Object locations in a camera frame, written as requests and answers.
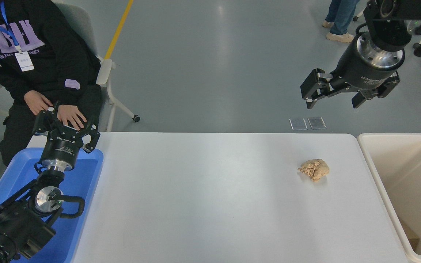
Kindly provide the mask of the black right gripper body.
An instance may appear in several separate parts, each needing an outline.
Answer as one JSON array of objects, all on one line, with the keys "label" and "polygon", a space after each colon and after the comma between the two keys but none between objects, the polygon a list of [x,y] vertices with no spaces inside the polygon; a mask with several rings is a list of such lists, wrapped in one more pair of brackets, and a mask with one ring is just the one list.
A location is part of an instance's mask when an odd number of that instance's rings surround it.
[{"label": "black right gripper body", "polygon": [[371,37],[355,37],[339,59],[334,76],[360,89],[379,87],[403,64],[403,50],[390,52]]}]

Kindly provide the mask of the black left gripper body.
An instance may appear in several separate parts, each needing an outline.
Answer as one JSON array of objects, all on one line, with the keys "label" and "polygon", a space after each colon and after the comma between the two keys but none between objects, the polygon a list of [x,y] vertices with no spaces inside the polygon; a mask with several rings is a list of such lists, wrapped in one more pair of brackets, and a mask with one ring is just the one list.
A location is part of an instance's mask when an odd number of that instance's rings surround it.
[{"label": "black left gripper body", "polygon": [[84,143],[85,134],[73,128],[62,126],[40,135],[47,137],[45,148],[40,157],[40,164],[47,169],[70,171],[75,168],[77,156]]}]

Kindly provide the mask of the person's right hand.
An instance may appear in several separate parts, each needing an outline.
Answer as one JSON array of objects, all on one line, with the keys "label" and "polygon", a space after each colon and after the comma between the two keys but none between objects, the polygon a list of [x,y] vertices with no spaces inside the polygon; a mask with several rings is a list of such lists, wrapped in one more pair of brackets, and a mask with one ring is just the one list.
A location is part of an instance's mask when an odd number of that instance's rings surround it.
[{"label": "person's right hand", "polygon": [[53,103],[47,97],[34,90],[25,93],[23,99],[34,115],[38,115],[40,111],[53,107]]}]

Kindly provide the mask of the person's left hand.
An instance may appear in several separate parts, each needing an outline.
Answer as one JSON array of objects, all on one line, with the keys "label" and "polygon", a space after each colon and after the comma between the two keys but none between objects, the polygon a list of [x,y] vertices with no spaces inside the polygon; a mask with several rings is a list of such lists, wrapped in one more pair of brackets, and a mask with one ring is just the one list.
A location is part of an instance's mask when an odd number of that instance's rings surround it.
[{"label": "person's left hand", "polygon": [[74,105],[60,105],[57,108],[57,118],[64,126],[71,126],[75,130],[83,129],[84,124],[87,123],[85,116]]}]

